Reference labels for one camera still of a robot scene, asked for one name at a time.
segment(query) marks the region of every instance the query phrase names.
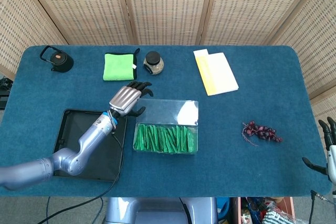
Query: table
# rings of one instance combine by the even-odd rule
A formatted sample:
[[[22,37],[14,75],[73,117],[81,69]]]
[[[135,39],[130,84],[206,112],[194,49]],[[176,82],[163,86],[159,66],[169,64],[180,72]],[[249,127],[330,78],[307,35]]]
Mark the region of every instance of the table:
[[[0,165],[14,165],[52,154],[63,111],[106,110],[128,81],[103,81],[105,52],[134,52],[138,80],[150,81],[155,98],[199,101],[198,153],[167,155],[132,150],[135,119],[129,118],[124,167],[107,196],[208,197],[308,196],[331,189],[326,176],[308,169],[303,156],[326,163],[303,82],[298,57],[287,46],[59,46],[75,64],[66,73],[50,71],[38,58],[43,46],[23,54],[0,126]],[[224,52],[239,90],[208,97],[193,51]],[[165,68],[151,76],[142,67],[158,51]],[[242,138],[250,120],[277,129],[283,142]],[[96,196],[108,182],[54,177],[11,196]]]

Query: paper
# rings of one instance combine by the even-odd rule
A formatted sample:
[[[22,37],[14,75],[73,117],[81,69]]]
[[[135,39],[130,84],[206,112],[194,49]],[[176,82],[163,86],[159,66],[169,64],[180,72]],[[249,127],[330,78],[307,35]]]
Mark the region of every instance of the paper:
[[[194,55],[207,95],[235,91],[239,88],[224,53],[208,55],[207,50],[203,49],[194,51]]]

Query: grape bunch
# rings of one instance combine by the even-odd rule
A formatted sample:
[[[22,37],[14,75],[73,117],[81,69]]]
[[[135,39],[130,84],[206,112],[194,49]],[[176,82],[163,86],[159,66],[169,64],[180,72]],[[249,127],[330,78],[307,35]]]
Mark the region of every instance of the grape bunch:
[[[242,135],[246,141],[250,142],[253,145],[255,144],[252,143],[246,136],[255,135],[262,140],[274,141],[277,143],[282,142],[282,138],[276,135],[276,130],[270,127],[257,125],[254,121],[251,121],[248,124],[243,123],[243,125],[244,128]]]

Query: floor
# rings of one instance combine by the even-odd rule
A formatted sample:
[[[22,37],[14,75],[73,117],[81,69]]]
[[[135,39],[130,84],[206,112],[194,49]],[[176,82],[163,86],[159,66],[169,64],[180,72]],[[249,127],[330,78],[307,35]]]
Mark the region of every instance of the floor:
[[[4,111],[0,110],[0,123]],[[331,193],[326,195],[332,200]],[[50,213],[57,212],[63,208],[76,205],[89,198],[84,197],[51,197],[49,202]],[[48,197],[0,197],[0,223],[38,223],[46,216],[46,205]],[[310,197],[294,197],[294,209],[297,218],[306,220],[308,223],[311,199]],[[95,223],[101,224],[107,205],[107,199],[103,199],[104,207]],[[101,206],[101,201],[96,200],[79,208],[61,213],[52,218],[49,223],[71,223],[89,224],[92,223]],[[319,199],[315,200],[315,208],[312,219],[313,224],[336,223],[333,205]]]

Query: cloth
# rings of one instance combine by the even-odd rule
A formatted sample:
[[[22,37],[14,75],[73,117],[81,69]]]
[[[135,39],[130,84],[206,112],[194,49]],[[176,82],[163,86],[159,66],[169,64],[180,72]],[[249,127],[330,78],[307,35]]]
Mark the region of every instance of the cloth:
[[[103,111],[130,81],[103,81],[106,52],[134,52],[139,46],[59,46],[75,64],[50,71],[38,58],[43,46],[26,49],[0,125],[0,165],[49,157],[65,109]],[[300,63],[287,46],[141,46],[138,61],[157,51],[165,71],[139,68],[139,81],[153,83],[156,99],[198,101],[198,152],[167,155],[133,150],[135,118],[129,117],[120,179],[107,197],[310,196],[326,194],[327,176],[307,168],[305,156],[326,163]],[[208,97],[193,51],[223,52],[239,83],[234,92]],[[242,122],[271,126],[283,138],[273,143],[242,137]],[[109,182],[54,177],[12,196],[96,196]]]
[[[106,53],[104,66],[104,81],[135,80],[137,75],[137,49],[133,54]]]

